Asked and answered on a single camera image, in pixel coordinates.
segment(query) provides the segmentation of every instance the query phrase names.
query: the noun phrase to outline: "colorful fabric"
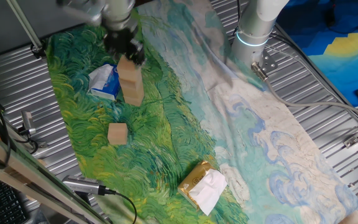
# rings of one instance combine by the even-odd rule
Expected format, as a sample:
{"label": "colorful fabric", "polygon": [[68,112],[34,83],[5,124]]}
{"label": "colorful fabric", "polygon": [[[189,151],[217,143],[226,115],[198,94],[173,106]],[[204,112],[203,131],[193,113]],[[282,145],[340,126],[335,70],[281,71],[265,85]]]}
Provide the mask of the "colorful fabric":
{"label": "colorful fabric", "polygon": [[[288,109],[233,58],[209,1],[154,1],[133,16],[146,56],[140,107],[87,93],[88,74],[117,63],[102,28],[54,35],[47,57],[83,174],[133,200],[137,223],[338,223],[357,209]],[[108,143],[109,123],[127,124],[127,145]],[[228,182],[209,216],[177,192],[202,160]],[[129,203],[97,199],[115,223],[132,223]]]}

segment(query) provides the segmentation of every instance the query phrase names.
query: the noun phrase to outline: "wooden cube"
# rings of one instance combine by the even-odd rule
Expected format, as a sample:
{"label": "wooden cube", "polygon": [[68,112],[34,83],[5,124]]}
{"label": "wooden cube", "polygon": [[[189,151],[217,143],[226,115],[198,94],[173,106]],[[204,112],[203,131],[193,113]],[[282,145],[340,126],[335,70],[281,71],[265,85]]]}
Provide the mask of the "wooden cube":
{"label": "wooden cube", "polygon": [[126,86],[122,86],[122,93],[124,94],[124,97],[131,97],[131,98],[143,98],[144,96],[144,90],[143,90],[143,83],[139,85],[137,88],[129,88]]}
{"label": "wooden cube", "polygon": [[117,65],[118,77],[121,80],[126,80],[130,82],[138,82],[139,78],[142,78],[142,72],[140,68],[137,68],[135,64],[125,57],[121,56],[121,59]]}
{"label": "wooden cube", "polygon": [[125,123],[109,124],[107,139],[110,144],[124,145],[127,144],[128,128]]}
{"label": "wooden cube", "polygon": [[143,97],[144,97],[144,92],[142,92],[142,93],[143,94],[141,94],[141,96],[138,97],[138,98],[132,98],[132,97],[124,95],[125,103],[130,104],[130,105],[134,105],[134,106],[140,106],[142,104]]}
{"label": "wooden cube", "polygon": [[138,79],[136,82],[131,82],[131,81],[127,81],[127,80],[123,80],[121,78],[118,78],[119,80],[119,85],[121,86],[121,88],[133,88],[133,89],[138,89],[140,87],[140,85],[143,84],[142,81],[142,77],[140,76],[140,79]]}

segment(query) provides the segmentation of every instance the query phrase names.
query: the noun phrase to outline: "metal grating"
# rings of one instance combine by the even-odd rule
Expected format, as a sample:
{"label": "metal grating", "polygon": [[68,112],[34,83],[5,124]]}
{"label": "metal grating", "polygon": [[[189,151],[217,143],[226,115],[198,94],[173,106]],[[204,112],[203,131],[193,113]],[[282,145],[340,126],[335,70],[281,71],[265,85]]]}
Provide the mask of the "metal grating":
{"label": "metal grating", "polygon": [[[222,21],[228,39],[232,42],[232,33],[237,27],[236,1],[218,0],[211,1],[211,4]],[[242,1],[242,7],[246,5],[247,3]],[[298,52],[281,41],[270,39],[267,45],[284,50],[301,60]],[[304,65],[289,55],[268,48],[266,50],[278,64],[276,71],[268,74],[269,80],[284,100],[292,103],[340,100],[335,94],[335,87],[330,86],[330,82],[323,75],[309,72]],[[358,121],[346,110],[335,106],[289,107],[289,110],[320,148],[329,165],[358,196],[358,144],[349,149],[343,144],[352,134],[358,132]]]}
{"label": "metal grating", "polygon": [[[29,46],[0,56],[0,103],[6,119],[16,128],[22,126],[21,111],[31,111],[37,127],[32,139],[47,143],[34,157],[43,160],[50,172],[60,180],[69,174],[82,175],[53,92],[47,61],[35,58]],[[27,222],[30,224],[40,204],[25,196],[23,200],[32,217]],[[89,200],[107,218],[92,195]]]}

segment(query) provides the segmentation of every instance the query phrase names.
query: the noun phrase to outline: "blue fabric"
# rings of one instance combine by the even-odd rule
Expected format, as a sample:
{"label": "blue fabric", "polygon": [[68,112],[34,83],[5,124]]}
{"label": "blue fabric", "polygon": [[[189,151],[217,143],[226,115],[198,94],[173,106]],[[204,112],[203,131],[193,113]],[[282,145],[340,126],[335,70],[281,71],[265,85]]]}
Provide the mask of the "blue fabric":
{"label": "blue fabric", "polygon": [[[332,6],[330,0],[291,0],[277,22],[305,54],[312,56],[312,61],[336,88],[354,106],[358,106],[354,93],[358,89],[358,55],[320,57],[336,37],[347,37],[347,34],[338,34],[326,27],[324,13]],[[352,32],[358,27],[358,0],[336,1],[335,16],[336,25],[332,30]]]}

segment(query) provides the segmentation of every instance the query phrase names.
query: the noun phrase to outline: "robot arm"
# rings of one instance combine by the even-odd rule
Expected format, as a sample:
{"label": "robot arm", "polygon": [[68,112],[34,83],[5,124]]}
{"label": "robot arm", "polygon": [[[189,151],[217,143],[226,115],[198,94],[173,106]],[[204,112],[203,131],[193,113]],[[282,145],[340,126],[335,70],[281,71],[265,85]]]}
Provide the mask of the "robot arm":
{"label": "robot arm", "polygon": [[[250,0],[239,20],[232,50],[249,68],[263,63],[262,52],[276,18],[289,0]],[[136,64],[144,62],[143,45],[135,40],[137,21],[131,17],[135,0],[57,0],[64,10],[88,23],[102,25],[107,52],[125,54]]]}
{"label": "robot arm", "polygon": [[128,60],[144,62],[143,45],[135,39],[137,21],[131,17],[135,0],[57,0],[67,13],[107,30],[104,46],[111,55],[124,54]]}
{"label": "robot arm", "polygon": [[232,45],[234,55],[249,68],[263,63],[262,52],[276,18],[288,0],[250,0],[241,15]]}

